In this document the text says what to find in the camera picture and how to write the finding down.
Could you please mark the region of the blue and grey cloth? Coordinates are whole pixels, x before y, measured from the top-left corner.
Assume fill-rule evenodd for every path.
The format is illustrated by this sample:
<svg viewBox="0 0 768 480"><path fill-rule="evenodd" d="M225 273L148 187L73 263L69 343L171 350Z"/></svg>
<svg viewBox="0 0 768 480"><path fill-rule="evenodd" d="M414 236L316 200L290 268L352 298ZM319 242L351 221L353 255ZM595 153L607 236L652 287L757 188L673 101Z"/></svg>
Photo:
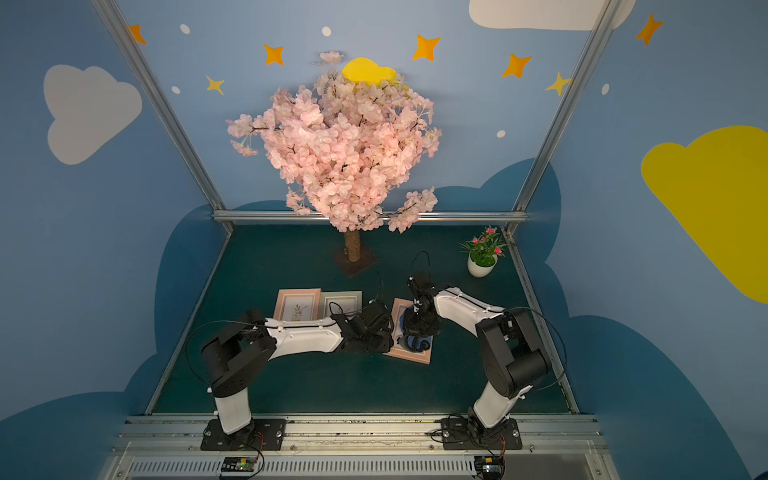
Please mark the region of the blue and grey cloth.
<svg viewBox="0 0 768 480"><path fill-rule="evenodd" d="M398 340L398 344L406 351L413 353L428 352L432 348L432 336L403 335Z"/></svg>

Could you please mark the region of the pink picture frame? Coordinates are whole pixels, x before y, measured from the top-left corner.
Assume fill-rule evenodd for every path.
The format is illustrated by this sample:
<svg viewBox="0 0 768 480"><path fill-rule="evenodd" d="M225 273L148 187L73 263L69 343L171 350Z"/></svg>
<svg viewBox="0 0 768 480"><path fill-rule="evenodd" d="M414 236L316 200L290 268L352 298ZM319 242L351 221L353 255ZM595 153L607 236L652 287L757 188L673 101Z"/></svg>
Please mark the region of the pink picture frame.
<svg viewBox="0 0 768 480"><path fill-rule="evenodd" d="M398 341L403 337L401 320L405 311L413 305L412 301L395 298L393 307L391 310L391 316L394 323L392 332L393 346L385 353L385 356L397 358L401 360L416 362L419 364L429 365L431 363L432 350L428 349L422 352L413 352L403 346Z"/></svg>
<svg viewBox="0 0 768 480"><path fill-rule="evenodd" d="M280 289L273 318L280 321L312 321L318 319L321 290Z"/></svg>

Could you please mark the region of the green picture frame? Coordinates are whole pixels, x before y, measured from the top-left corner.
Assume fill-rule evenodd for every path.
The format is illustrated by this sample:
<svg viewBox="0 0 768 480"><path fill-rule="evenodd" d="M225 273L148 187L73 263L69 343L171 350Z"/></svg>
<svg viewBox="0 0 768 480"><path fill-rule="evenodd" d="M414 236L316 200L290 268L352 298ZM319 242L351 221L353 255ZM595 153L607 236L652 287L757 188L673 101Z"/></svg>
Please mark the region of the green picture frame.
<svg viewBox="0 0 768 480"><path fill-rule="evenodd" d="M322 292L320 296L319 317L331 317L333 314L353 316L362 307L361 291Z"/></svg>

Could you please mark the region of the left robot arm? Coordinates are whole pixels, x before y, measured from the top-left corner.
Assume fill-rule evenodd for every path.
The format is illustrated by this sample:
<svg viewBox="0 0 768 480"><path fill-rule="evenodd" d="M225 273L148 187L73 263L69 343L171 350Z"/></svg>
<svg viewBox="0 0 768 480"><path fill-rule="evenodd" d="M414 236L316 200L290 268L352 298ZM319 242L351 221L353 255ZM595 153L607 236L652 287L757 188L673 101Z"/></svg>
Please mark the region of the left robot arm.
<svg viewBox="0 0 768 480"><path fill-rule="evenodd" d="M230 435L251 424L248 388L269 361L311 352L387 353L394 345L393 330L392 316L380 301L357 313L336 308L318 320L277 320L253 309L227 321L200 350L222 431Z"/></svg>

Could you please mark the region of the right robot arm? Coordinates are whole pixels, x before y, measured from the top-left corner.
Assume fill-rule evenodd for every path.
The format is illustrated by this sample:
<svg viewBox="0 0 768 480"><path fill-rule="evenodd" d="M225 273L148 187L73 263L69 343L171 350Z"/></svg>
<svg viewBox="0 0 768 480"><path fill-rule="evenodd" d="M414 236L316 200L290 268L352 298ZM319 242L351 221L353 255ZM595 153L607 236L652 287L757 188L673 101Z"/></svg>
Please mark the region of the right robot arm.
<svg viewBox="0 0 768 480"><path fill-rule="evenodd" d="M469 410L467 426L479 435L500 432L515 404L552 371L532 316L523 307L493 306L457 287L438 288L424 273L409 277L408 288L413 305L401 317L398 343L412 352L429 350L443 320L473 334L487 384Z"/></svg>

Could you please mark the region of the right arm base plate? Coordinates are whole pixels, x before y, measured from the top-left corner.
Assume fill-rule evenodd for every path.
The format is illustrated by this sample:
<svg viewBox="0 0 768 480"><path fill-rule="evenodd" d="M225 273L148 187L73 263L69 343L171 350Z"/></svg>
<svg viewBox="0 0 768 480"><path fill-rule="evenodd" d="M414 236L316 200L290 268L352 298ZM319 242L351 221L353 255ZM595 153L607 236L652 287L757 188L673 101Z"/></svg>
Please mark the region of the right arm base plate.
<svg viewBox="0 0 768 480"><path fill-rule="evenodd" d="M439 427L430 437L445 450L521 450L522 434L517 422L504 419L499 425L486 428L473 417L450 414L439 420Z"/></svg>

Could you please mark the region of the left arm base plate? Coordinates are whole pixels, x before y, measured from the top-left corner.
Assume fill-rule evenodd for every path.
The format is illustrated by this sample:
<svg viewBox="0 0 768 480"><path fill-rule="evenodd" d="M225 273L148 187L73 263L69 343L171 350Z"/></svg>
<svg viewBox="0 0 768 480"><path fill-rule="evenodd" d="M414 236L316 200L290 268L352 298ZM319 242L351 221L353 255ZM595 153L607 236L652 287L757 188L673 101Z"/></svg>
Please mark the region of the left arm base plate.
<svg viewBox="0 0 768 480"><path fill-rule="evenodd" d="M244 428L225 433L218 418L211 420L200 444L201 451L279 451L287 422L282 418L254 418Z"/></svg>

